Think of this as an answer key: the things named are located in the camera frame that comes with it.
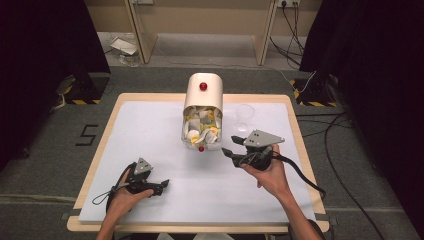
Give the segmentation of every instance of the finger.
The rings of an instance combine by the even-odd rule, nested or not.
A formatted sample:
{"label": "finger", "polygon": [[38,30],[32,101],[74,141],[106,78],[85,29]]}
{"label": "finger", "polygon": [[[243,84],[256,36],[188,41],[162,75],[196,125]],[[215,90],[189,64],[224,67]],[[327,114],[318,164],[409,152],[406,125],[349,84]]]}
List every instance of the finger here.
{"label": "finger", "polygon": [[152,196],[153,193],[155,193],[153,191],[153,189],[147,189],[147,190],[144,190],[144,191],[142,191],[140,193],[134,194],[134,196],[136,196],[138,200],[141,200],[141,199],[144,199],[144,198],[147,198],[147,197]]}
{"label": "finger", "polygon": [[278,144],[272,144],[272,151],[280,153],[280,146]]}
{"label": "finger", "polygon": [[128,174],[130,173],[130,170],[128,169],[125,173],[124,173],[124,175],[122,176],[122,179],[121,179],[121,183],[125,183],[125,180],[127,180],[127,176],[128,176]]}
{"label": "finger", "polygon": [[254,167],[252,167],[252,166],[250,166],[250,165],[248,165],[248,164],[242,164],[241,165],[241,167],[247,172],[247,173],[249,173],[250,175],[254,175],[256,172],[257,172],[257,170],[254,168]]}

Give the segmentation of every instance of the hazard tape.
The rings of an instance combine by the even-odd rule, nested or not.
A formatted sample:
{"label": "hazard tape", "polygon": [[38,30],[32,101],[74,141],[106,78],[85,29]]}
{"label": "hazard tape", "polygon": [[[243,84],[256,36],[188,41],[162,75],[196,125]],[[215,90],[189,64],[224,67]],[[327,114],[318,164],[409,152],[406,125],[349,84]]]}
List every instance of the hazard tape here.
{"label": "hazard tape", "polygon": [[79,98],[79,97],[87,97],[87,96],[75,96],[75,93],[72,93],[71,90],[74,86],[74,82],[72,82],[65,90],[64,96],[65,96],[65,102],[67,104],[75,104],[75,105],[88,105],[88,104],[99,104],[100,99],[73,99],[73,98]]}
{"label": "hazard tape", "polygon": [[66,103],[75,105],[99,104],[100,100],[66,99]]}
{"label": "hazard tape", "polygon": [[305,100],[305,98],[307,99],[307,94],[302,94],[301,92],[298,91],[297,88],[295,88],[294,84],[296,83],[296,80],[291,80],[290,84],[293,86],[293,94],[294,94],[294,98],[296,99],[297,104],[302,105],[302,106],[313,106],[313,107],[336,107],[336,103],[334,101],[331,100],[331,97],[328,96],[328,100],[324,100],[324,101],[308,101]]}

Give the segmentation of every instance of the power outlet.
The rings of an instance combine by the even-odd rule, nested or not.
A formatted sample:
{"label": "power outlet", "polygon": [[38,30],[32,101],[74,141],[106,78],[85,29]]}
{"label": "power outlet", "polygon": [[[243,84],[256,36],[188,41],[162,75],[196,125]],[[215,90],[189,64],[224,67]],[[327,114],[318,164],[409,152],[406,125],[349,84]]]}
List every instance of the power outlet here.
{"label": "power outlet", "polygon": [[283,7],[283,1],[286,2],[286,8],[295,8],[296,4],[299,7],[300,0],[277,0],[277,7]]}

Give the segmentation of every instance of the person's right hand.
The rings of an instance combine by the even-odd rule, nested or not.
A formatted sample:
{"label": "person's right hand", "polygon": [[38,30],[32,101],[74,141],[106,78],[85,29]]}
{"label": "person's right hand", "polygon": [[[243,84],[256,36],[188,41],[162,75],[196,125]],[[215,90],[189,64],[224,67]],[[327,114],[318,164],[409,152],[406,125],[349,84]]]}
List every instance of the person's right hand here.
{"label": "person's right hand", "polygon": [[[280,147],[277,144],[272,145],[272,150],[276,153],[280,153]],[[265,171],[257,170],[247,164],[244,164],[242,167],[246,172],[258,180],[258,188],[261,186],[264,187],[269,193],[277,198],[291,194],[284,171],[284,164],[281,161],[272,159],[271,165]]]}

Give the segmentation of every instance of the wire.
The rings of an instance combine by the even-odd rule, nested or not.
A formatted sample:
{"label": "wire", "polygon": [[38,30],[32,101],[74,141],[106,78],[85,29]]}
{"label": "wire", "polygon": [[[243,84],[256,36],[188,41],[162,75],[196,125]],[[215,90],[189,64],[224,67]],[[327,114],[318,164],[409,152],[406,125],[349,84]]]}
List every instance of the wire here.
{"label": "wire", "polygon": [[290,61],[292,61],[293,63],[295,63],[297,66],[300,66],[300,63],[298,63],[297,61],[293,61],[292,60],[292,58],[289,56],[289,54],[290,54],[290,48],[291,48],[291,44],[292,44],[292,42],[293,41],[295,41],[296,43],[297,43],[297,46],[298,46],[298,48],[299,48],[299,52],[300,52],[300,54],[301,54],[301,56],[303,55],[303,50],[304,50],[304,48],[303,48],[303,46],[302,46],[302,44],[300,43],[300,41],[299,41],[299,37],[298,37],[298,34],[297,34],[297,24],[298,24],[298,21],[299,21],[299,5],[297,4],[297,2],[295,2],[295,3],[293,3],[293,5],[294,5],[294,14],[295,14],[295,17],[294,17],[294,27],[292,27],[292,25],[291,25],[291,23],[290,23],[290,21],[289,21],[289,19],[288,19],[288,17],[287,17],[287,15],[286,15],[286,12],[285,12],[285,8],[286,8],[286,2],[285,1],[283,1],[283,7],[282,7],[282,10],[283,10],[283,15],[284,15],[284,18],[286,19],[286,21],[287,21],[287,24],[288,24],[288,26],[289,26],[289,28],[290,28],[290,31],[291,31],[291,33],[292,33],[292,37],[291,37],[291,40],[290,40],[290,43],[289,43],[289,46],[288,46],[288,48],[287,48],[287,50],[285,50],[285,53],[286,53],[286,55],[284,55],[284,54],[282,54],[282,55],[284,55],[284,56],[286,56],[287,57],[287,64],[291,67],[291,68],[294,68],[294,69],[298,69],[298,68],[296,68],[296,67],[294,67],[294,66],[292,66],[291,64],[290,64],[290,62],[289,62],[289,60]]}
{"label": "wire", "polygon": [[[340,121],[340,122],[338,122],[338,123],[335,123],[335,124],[333,124],[333,125],[337,125],[337,126],[339,126],[339,127],[344,127],[344,128],[353,128],[353,127],[349,127],[349,126],[344,126],[344,125],[340,125],[340,123],[342,123],[342,122],[344,122],[344,121],[347,121],[347,120],[342,120],[342,121]],[[327,123],[327,122],[320,122],[320,121],[312,121],[312,120],[310,120],[309,122],[317,122],[317,123],[326,123],[326,124],[330,124],[330,123]],[[315,132],[315,133],[310,133],[310,134],[307,134],[307,135],[302,135],[302,137],[303,138],[306,138],[306,137],[310,137],[310,136],[313,136],[313,135],[317,135],[317,134],[320,134],[320,133],[323,133],[323,132],[325,132],[326,130],[322,130],[322,131],[319,131],[319,132]]]}
{"label": "wire", "polygon": [[76,198],[72,197],[59,197],[59,196],[46,196],[46,195],[23,195],[23,194],[0,194],[1,199],[15,200],[15,199],[29,199],[36,202],[65,202],[75,203]]}
{"label": "wire", "polygon": [[349,189],[346,187],[346,185],[343,183],[342,179],[340,178],[339,174],[337,173],[334,165],[333,165],[333,161],[331,160],[329,151],[328,151],[328,132],[330,130],[330,128],[334,125],[334,123],[337,121],[338,118],[340,118],[341,116],[343,116],[345,113],[341,113],[339,114],[337,117],[335,117],[333,119],[333,121],[330,123],[330,125],[328,126],[328,128],[325,131],[325,135],[324,135],[324,146],[325,146],[325,153],[328,159],[328,162],[330,163],[331,169],[333,170],[337,180],[340,182],[341,186],[343,187],[343,189],[346,191],[346,193],[349,195],[349,197],[355,202],[356,206],[358,206],[358,208],[362,211],[362,213],[365,215],[365,217],[368,219],[368,221],[371,223],[371,225],[374,227],[375,231],[377,232],[378,236],[384,240],[383,235],[381,234],[380,230],[378,229],[378,227],[376,226],[376,224],[374,223],[374,221],[371,219],[371,217],[368,215],[368,213],[365,211],[365,209],[361,206],[361,204],[359,204],[359,202],[353,197],[352,193],[349,191]]}
{"label": "wire", "polygon": [[345,112],[341,113],[317,113],[317,114],[297,114],[296,117],[316,117],[316,116],[337,116]]}
{"label": "wire", "polygon": [[327,195],[327,192],[318,187],[316,184],[314,184],[313,182],[311,182],[305,175],[303,175],[302,171],[300,170],[300,168],[296,165],[295,162],[293,162],[293,160],[284,157],[283,155],[281,155],[279,152],[273,151],[274,153],[276,153],[277,155],[274,155],[273,158],[278,159],[280,161],[283,161],[285,163],[290,164],[290,166],[293,167],[293,169],[297,172],[297,174],[299,175],[299,177],[305,181],[309,186],[311,186],[312,188],[314,188],[315,190],[317,190],[318,192],[320,192],[321,194],[321,199],[324,199],[325,196]]}

